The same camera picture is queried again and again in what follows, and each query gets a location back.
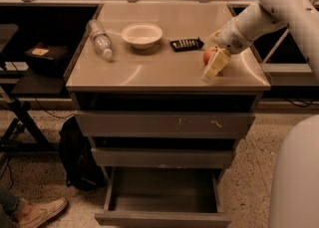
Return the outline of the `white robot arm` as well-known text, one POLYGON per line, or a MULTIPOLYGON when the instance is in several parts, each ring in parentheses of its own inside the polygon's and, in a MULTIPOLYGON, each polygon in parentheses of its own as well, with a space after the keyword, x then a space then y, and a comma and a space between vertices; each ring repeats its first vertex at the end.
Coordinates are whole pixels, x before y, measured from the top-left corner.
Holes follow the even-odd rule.
POLYGON ((287 28, 316 78, 319 78, 319 12, 312 0, 257 0, 211 35, 202 77, 211 81, 259 37, 287 28))

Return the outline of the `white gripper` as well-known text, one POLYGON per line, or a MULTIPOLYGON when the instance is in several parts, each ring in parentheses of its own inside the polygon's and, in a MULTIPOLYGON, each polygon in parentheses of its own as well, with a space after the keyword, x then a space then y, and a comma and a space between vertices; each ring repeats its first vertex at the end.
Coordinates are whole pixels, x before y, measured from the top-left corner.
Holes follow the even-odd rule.
POLYGON ((201 77, 204 82, 210 82, 228 65, 231 54, 239 54, 252 44, 240 32, 234 18, 228 21, 220 30, 212 33, 209 39, 212 42, 217 42, 220 48, 215 47, 215 54, 209 59, 208 64, 205 65, 201 77))

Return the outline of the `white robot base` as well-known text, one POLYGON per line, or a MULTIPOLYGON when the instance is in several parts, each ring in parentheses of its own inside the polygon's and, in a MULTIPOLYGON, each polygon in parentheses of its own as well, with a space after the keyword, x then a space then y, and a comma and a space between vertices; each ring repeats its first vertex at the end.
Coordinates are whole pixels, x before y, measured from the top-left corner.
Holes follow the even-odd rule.
POLYGON ((319 228, 319 115, 296 124, 281 143, 268 228, 319 228))

